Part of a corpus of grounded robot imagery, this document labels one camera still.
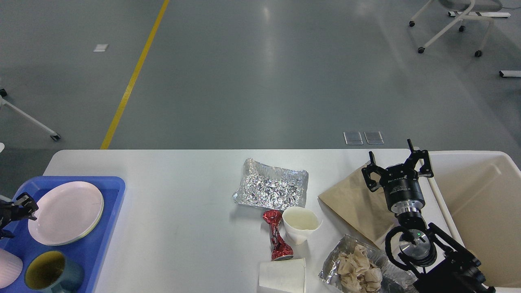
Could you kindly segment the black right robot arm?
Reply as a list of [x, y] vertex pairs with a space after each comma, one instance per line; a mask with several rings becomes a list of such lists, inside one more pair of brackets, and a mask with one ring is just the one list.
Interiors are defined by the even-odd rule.
[[407, 142], [410, 155], [404, 163], [382, 168], [370, 151], [370, 161], [361, 169], [367, 188], [383, 189], [387, 209], [398, 220], [385, 236], [389, 261], [416, 276], [413, 286], [419, 293], [495, 293], [495, 287], [484, 284], [481, 261], [436, 224], [425, 222], [419, 178], [434, 173], [429, 152]]

